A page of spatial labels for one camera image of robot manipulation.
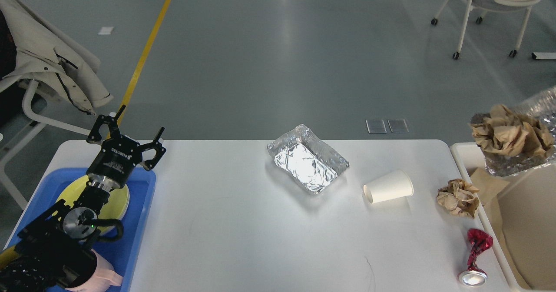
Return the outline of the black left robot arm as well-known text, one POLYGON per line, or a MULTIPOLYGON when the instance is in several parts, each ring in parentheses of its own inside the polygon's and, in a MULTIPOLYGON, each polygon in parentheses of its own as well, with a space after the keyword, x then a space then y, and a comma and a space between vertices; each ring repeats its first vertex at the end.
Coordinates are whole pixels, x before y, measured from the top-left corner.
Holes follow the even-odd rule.
POLYGON ((125 292, 156 177, 161 128, 144 144, 115 115, 97 117, 86 141, 101 146, 82 176, 59 169, 40 183, 1 253, 3 292, 125 292))

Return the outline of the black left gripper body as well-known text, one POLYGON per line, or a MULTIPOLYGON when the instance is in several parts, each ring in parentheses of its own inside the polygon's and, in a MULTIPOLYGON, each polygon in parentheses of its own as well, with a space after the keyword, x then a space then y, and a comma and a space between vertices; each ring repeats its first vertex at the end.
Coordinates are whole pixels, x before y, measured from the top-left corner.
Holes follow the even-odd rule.
POLYGON ((123 188, 135 166, 142 161, 139 146, 139 142, 126 135, 106 139, 86 175, 97 181, 101 177, 111 180, 112 189, 123 188))

